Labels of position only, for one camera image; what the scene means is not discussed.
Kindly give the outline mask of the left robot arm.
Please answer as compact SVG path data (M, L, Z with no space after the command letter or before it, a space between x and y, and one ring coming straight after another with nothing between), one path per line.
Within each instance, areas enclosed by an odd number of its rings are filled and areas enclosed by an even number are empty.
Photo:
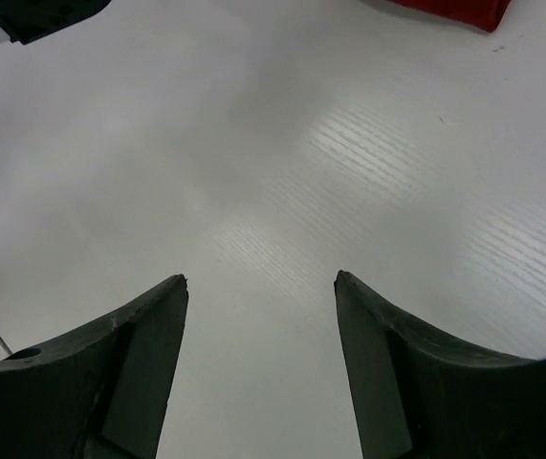
M0 44L28 45L103 11L110 0L0 0Z

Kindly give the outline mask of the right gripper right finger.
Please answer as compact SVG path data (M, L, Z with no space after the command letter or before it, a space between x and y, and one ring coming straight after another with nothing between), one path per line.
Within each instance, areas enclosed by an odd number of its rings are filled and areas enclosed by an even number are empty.
M546 458L546 358L459 339L349 272L334 286L364 457Z

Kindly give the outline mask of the red t shirt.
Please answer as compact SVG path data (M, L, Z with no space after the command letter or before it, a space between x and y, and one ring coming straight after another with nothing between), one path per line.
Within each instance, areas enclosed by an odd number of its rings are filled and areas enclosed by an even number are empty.
M392 0L392 3L493 33L511 0Z

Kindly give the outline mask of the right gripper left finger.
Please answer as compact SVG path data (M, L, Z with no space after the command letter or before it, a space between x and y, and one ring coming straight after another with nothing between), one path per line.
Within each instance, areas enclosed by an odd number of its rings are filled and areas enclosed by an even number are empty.
M155 457L187 303L173 275L0 361L0 458Z

